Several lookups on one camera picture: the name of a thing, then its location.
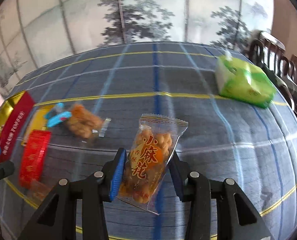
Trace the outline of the red gold toffee tin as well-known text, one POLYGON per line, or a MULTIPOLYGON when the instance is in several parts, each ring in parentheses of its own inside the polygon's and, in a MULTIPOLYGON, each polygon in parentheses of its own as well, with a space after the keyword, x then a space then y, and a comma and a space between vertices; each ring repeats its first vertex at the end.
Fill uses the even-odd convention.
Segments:
POLYGON ((11 158, 16 139, 35 101, 23 90, 6 99, 0 107, 0 163, 11 158))

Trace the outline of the dark wooden chair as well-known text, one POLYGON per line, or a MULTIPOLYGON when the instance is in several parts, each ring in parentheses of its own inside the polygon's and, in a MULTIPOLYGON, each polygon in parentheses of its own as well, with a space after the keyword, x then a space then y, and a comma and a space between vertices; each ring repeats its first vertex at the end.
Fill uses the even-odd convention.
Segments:
POLYGON ((251 33, 245 54, 269 77, 297 117, 297 57, 288 59, 284 44, 266 31, 251 33))

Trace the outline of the painted folding screen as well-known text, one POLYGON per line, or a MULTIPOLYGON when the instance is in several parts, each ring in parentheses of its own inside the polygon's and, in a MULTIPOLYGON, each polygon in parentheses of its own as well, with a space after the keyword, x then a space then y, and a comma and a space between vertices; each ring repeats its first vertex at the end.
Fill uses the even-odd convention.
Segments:
POLYGON ((0 95, 30 72, 104 46, 175 41, 242 51, 274 0, 2 0, 0 95))

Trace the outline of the yellow snack packet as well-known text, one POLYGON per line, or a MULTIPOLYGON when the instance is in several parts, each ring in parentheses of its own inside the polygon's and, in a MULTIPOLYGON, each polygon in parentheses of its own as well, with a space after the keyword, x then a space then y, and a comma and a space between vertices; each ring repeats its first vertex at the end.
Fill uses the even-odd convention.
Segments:
POLYGON ((25 129, 25 133, 23 136, 23 140, 21 142, 22 146, 25 146, 27 143, 27 140, 29 138, 30 133, 34 130, 46 130, 46 123, 47 119, 44 117, 52 108, 54 105, 44 105, 39 106, 38 109, 33 114, 27 128, 25 129))

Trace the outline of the blue plaid tablecloth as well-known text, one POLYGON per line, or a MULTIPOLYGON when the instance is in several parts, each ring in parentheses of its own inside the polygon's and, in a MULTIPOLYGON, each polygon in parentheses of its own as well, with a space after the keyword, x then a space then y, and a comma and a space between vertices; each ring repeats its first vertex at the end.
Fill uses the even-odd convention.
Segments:
POLYGON ((262 109, 220 98, 215 68, 223 49, 189 43, 134 43, 94 49, 26 74, 10 93, 27 90, 38 106, 80 102, 111 118, 103 138, 87 143, 52 130, 42 182, 84 179, 130 149, 144 113, 188 122, 181 160, 209 179, 234 179, 275 239, 297 227, 297 118, 281 94, 262 109))

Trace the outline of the fried twist snack bag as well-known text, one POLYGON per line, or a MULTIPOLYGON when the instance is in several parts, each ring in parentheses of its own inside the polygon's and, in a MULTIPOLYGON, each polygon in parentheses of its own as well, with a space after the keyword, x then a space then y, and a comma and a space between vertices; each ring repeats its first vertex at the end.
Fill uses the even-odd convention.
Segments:
POLYGON ((159 215, 155 199, 180 137, 189 123, 159 114, 143 114, 128 154, 118 198, 159 215))

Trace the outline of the red snack box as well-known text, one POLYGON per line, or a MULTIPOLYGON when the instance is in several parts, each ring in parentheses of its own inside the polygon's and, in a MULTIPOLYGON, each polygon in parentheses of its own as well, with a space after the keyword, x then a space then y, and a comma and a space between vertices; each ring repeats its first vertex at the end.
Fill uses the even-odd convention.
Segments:
POLYGON ((50 139, 50 131, 34 129, 30 133, 21 159, 19 171, 21 187, 30 189, 32 181, 40 179, 50 139))

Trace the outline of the green tissue pack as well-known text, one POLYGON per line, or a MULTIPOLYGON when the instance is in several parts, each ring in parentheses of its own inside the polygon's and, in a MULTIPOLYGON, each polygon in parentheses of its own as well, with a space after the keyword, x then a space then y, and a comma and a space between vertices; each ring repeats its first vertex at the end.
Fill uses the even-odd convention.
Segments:
POLYGON ((215 77, 219 95, 267 108, 276 88, 258 66, 233 57, 229 51, 217 57, 215 77))

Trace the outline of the blue candy packet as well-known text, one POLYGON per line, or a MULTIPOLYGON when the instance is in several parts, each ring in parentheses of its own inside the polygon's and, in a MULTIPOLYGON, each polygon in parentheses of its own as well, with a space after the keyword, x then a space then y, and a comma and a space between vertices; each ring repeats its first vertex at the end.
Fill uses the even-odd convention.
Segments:
POLYGON ((70 111, 67 111, 64 107, 64 103, 60 102, 55 104, 52 109, 48 111, 44 115, 44 118, 46 119, 46 127, 52 128, 72 117, 72 113, 70 111))

